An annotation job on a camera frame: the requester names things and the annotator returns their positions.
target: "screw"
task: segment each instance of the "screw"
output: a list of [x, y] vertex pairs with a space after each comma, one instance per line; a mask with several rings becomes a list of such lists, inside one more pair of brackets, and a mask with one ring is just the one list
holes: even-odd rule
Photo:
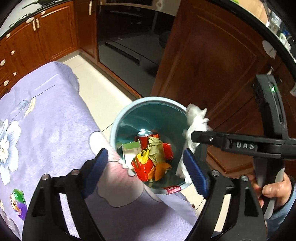
[[71, 171], [71, 175], [72, 175], [72, 176], [76, 176], [76, 175], [78, 175], [79, 173], [80, 173], [80, 171], [79, 171], [78, 169], [74, 169], [74, 170]]
[[217, 170], [212, 170], [212, 175], [213, 175], [214, 177], [219, 177], [220, 172], [218, 172]]
[[47, 179], [49, 179], [49, 175], [48, 175], [48, 174], [44, 174], [44, 175], [42, 176], [42, 180], [47, 180]]
[[247, 181], [249, 180], [249, 178], [248, 178], [247, 176], [245, 176], [245, 175], [241, 176], [241, 179], [242, 179], [243, 181], [245, 181], [245, 182], [247, 182]]

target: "crumpled paper bag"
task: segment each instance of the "crumpled paper bag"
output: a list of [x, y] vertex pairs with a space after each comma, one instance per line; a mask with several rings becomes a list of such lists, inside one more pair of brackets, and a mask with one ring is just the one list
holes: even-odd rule
[[163, 143], [157, 137], [148, 137], [148, 149], [150, 150], [148, 157], [156, 166], [158, 163], [165, 162], [165, 151]]
[[[192, 151], [192, 153], [194, 153], [199, 143], [194, 143], [191, 140], [192, 132], [211, 131], [212, 129], [207, 125], [209, 119], [205, 118], [205, 115], [207, 113], [206, 108], [201, 110], [198, 106], [194, 104], [189, 104], [188, 107], [186, 108], [186, 112], [187, 112], [187, 124], [189, 125], [189, 128], [186, 132], [183, 133], [183, 135], [186, 138], [183, 151], [189, 148]], [[176, 176], [185, 179], [186, 183], [192, 183], [189, 173], [185, 167], [185, 164], [183, 163], [183, 154], [178, 164]]]

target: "oven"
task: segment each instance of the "oven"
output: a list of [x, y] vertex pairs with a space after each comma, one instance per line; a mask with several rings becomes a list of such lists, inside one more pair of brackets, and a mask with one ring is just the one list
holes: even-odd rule
[[105, 0], [97, 14], [100, 62], [150, 96], [180, 0]]

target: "blue gripper pad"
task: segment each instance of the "blue gripper pad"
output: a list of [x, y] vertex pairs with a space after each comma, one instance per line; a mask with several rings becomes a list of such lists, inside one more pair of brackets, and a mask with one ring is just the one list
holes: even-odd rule
[[85, 180], [85, 189], [83, 190], [84, 198], [92, 194], [97, 186], [97, 183], [108, 163], [108, 151], [102, 148], [95, 157], [94, 166]]
[[183, 162], [191, 177], [196, 191], [198, 192], [198, 194], [207, 199], [209, 195], [208, 181], [198, 167], [195, 161], [195, 156], [190, 149], [186, 149], [183, 152]]

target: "red snack bag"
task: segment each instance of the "red snack bag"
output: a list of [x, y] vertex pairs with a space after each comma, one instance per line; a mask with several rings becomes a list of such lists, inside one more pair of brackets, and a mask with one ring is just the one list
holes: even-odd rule
[[163, 150], [165, 151], [166, 160], [170, 160], [174, 158], [174, 154], [169, 143], [163, 143]]
[[154, 167], [154, 164], [148, 158], [148, 155], [149, 149], [146, 148], [142, 150], [140, 154], [136, 155], [131, 162], [131, 165], [133, 166], [138, 178], [143, 182], [148, 181], [148, 173]]

